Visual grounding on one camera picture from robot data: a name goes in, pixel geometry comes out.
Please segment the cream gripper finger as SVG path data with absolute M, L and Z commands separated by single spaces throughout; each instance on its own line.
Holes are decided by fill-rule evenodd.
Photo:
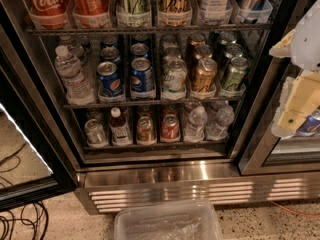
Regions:
M 276 58 L 286 58 L 291 56 L 290 45 L 295 30 L 288 32 L 278 43 L 271 47 L 269 55 Z
M 271 125 L 271 133 L 279 138 L 291 138 L 306 120 L 306 115 L 298 111 L 277 109 Z

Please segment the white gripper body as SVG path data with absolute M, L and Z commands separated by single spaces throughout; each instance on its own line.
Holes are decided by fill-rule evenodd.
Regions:
M 310 71 L 294 79 L 291 90 L 281 94 L 280 104 L 281 110 L 309 116 L 320 106 L 320 73 Z

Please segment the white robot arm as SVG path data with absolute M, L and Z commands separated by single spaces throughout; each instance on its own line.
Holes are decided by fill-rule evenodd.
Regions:
M 271 127 L 274 136 L 289 138 L 320 106 L 320 0 L 269 54 L 290 58 L 302 70 L 296 78 L 286 78 Z

